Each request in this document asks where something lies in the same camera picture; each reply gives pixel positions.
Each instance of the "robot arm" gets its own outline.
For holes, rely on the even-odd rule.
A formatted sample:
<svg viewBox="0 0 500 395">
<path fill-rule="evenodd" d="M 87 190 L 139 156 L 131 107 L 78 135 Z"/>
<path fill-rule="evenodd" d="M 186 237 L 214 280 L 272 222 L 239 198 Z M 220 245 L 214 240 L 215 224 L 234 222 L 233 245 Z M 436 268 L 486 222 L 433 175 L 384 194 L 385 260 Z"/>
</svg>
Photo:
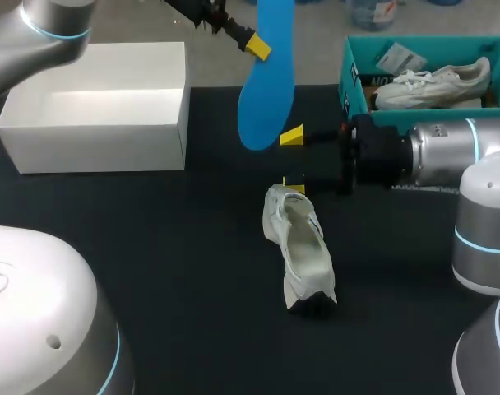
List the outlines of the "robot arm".
<svg viewBox="0 0 500 395">
<path fill-rule="evenodd" d="M 23 0 L 0 16 L 0 95 L 47 68 L 77 60 L 97 0 Z"/>
<path fill-rule="evenodd" d="M 45 69 L 74 62 L 89 41 L 90 22 L 98 0 L 23 0 L 0 16 L 0 95 Z M 220 29 L 265 60 L 270 48 L 250 28 L 229 18 L 226 0 L 167 0 L 195 26 Z"/>
</svg>

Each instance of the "silver metal cylinder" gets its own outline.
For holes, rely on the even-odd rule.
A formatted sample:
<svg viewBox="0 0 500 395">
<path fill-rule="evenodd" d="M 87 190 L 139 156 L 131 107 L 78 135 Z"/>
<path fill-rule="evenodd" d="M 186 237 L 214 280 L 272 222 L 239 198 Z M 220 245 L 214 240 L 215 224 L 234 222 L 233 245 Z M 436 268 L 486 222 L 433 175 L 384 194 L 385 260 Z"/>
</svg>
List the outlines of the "silver metal cylinder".
<svg viewBox="0 0 500 395">
<path fill-rule="evenodd" d="M 59 39 L 41 33 L 22 6 L 0 16 L 0 95 L 47 68 L 77 60 L 89 35 Z"/>
<path fill-rule="evenodd" d="M 90 29 L 97 0 L 23 0 L 32 24 L 51 35 L 73 37 Z"/>
<path fill-rule="evenodd" d="M 100 289 L 95 317 L 76 354 L 53 377 L 26 395 L 132 395 L 132 356 Z"/>
<path fill-rule="evenodd" d="M 471 290 L 500 295 L 500 153 L 462 177 L 453 271 Z"/>
<path fill-rule="evenodd" d="M 500 151 L 500 118 L 417 123 L 410 140 L 414 185 L 458 187 L 465 169 Z"/>
<path fill-rule="evenodd" d="M 451 370 L 458 395 L 500 395 L 500 300 L 462 334 Z"/>
</svg>

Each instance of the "shoe heel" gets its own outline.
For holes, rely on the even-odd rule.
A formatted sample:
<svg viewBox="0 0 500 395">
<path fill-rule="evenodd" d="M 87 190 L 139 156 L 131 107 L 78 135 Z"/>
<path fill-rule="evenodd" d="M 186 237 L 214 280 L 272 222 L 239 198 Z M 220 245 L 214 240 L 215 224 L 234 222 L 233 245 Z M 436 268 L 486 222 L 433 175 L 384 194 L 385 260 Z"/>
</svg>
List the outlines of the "shoe heel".
<svg viewBox="0 0 500 395">
<path fill-rule="evenodd" d="M 275 237 L 274 231 L 272 230 L 269 200 L 270 199 L 268 199 L 268 196 L 266 196 L 265 208 L 263 209 L 263 234 L 267 239 L 278 244 L 277 238 Z"/>
</svg>

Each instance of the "white sneaker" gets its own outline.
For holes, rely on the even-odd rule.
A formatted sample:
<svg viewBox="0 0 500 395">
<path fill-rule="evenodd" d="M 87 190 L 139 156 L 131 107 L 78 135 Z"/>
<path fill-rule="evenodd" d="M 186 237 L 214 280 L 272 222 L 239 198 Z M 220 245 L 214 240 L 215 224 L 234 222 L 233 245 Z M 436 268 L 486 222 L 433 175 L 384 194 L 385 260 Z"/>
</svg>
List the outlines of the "white sneaker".
<svg viewBox="0 0 500 395">
<path fill-rule="evenodd" d="M 323 241 L 314 206 L 304 195 L 281 184 L 268 189 L 263 231 L 267 239 L 281 247 L 285 259 L 283 285 L 287 309 L 318 292 L 337 303 L 331 255 Z"/>
<path fill-rule="evenodd" d="M 373 94 L 375 109 L 448 107 L 484 95 L 491 82 L 491 66 L 480 58 L 469 66 L 445 66 L 433 74 L 407 72 Z"/>
</svg>

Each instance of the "paper label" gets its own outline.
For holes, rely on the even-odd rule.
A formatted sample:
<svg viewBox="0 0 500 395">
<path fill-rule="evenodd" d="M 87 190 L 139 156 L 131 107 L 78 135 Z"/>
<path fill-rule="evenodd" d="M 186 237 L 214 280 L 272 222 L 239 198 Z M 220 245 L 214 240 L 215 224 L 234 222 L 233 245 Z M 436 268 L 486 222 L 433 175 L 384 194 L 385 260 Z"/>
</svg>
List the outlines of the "paper label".
<svg viewBox="0 0 500 395">
<path fill-rule="evenodd" d="M 395 19 L 396 0 L 391 2 L 380 2 L 374 10 L 374 23 L 390 22 Z"/>
<path fill-rule="evenodd" d="M 394 43 L 382 56 L 376 67 L 384 72 L 399 76 L 405 70 L 419 72 L 428 61 L 403 45 Z"/>
</svg>

